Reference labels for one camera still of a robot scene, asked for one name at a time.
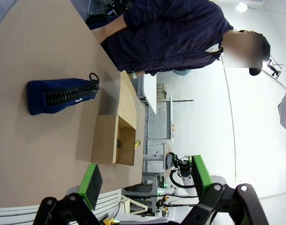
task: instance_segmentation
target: black cap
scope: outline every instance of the black cap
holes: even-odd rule
[[[271,46],[268,42],[268,40],[263,36],[263,61],[268,61],[270,59],[271,55]],[[249,73],[252,76],[256,76],[260,74],[262,68],[249,68]]]

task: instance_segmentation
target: person's hand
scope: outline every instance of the person's hand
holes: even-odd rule
[[[96,28],[92,30],[92,33],[100,44],[108,37],[104,27]]]

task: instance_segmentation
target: bolt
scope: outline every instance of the bolt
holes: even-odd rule
[[[248,189],[247,189],[246,186],[241,186],[241,190],[242,190],[243,192],[245,192],[245,191],[247,191]]]
[[[215,185],[213,188],[214,188],[216,191],[220,191],[220,190],[221,190],[221,186],[220,186],[220,185]]]
[[[70,200],[71,200],[71,201],[74,201],[75,199],[76,199],[76,198],[75,198],[74,195],[70,196]]]

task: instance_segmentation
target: open box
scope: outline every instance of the open box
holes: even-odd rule
[[[117,114],[98,115],[92,162],[133,165],[136,143],[136,93],[126,72],[121,73]]]

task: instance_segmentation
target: jacket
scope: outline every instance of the jacket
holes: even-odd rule
[[[221,52],[205,50],[233,29],[209,0],[136,0],[123,17],[127,28],[102,45],[119,71],[151,75],[210,65]]]

